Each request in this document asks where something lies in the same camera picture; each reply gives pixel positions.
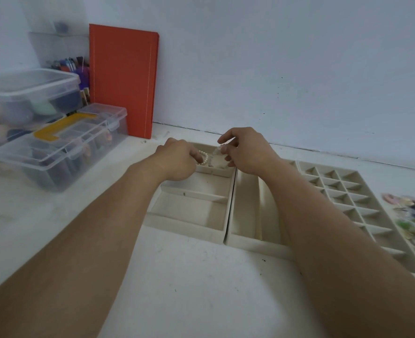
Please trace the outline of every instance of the red hardcover notebook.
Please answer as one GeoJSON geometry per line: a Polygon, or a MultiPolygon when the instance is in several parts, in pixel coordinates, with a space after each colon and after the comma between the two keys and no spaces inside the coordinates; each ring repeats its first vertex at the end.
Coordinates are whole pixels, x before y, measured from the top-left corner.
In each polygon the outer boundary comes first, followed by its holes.
{"type": "Polygon", "coordinates": [[[129,135],[151,138],[159,34],[90,24],[90,98],[125,107],[129,135]]]}

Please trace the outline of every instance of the person's right arm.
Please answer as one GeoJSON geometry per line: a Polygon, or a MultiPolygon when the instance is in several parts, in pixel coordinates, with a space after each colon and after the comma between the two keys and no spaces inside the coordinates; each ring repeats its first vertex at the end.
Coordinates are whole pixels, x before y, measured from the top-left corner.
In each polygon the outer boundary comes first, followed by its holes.
{"type": "Polygon", "coordinates": [[[307,290],[334,337],[415,337],[415,278],[254,129],[220,137],[230,166],[265,181],[307,290]]]}

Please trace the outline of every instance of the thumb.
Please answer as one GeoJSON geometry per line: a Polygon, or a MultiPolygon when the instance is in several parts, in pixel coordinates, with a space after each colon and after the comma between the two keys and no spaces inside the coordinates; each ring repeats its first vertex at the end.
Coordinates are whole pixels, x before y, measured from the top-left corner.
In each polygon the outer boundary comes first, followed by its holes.
{"type": "Polygon", "coordinates": [[[227,155],[229,155],[229,156],[231,157],[231,159],[233,159],[233,160],[234,160],[234,155],[236,154],[236,150],[237,150],[237,147],[234,147],[234,146],[232,146],[232,145],[223,145],[223,146],[221,147],[220,152],[221,152],[222,154],[227,154],[227,155]]]}

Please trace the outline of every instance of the plastic storage container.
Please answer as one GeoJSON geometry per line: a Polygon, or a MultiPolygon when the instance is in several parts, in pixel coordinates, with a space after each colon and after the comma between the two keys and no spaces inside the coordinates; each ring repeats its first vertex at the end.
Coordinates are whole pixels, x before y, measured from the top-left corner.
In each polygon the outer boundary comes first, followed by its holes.
{"type": "Polygon", "coordinates": [[[93,103],[0,148],[0,161],[45,190],[61,191],[127,135],[126,109],[93,103]]]}
{"type": "Polygon", "coordinates": [[[51,69],[0,75],[0,146],[80,109],[79,82],[51,69]]]}

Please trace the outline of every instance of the wall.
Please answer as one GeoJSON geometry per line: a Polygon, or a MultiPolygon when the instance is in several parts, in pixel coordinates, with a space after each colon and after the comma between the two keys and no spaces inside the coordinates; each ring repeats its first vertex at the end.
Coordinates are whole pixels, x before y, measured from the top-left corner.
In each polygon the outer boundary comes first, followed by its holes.
{"type": "Polygon", "coordinates": [[[0,0],[0,72],[38,67],[18,0],[0,0]]]}
{"type": "Polygon", "coordinates": [[[415,166],[415,0],[85,0],[160,34],[154,120],[415,166]]]}

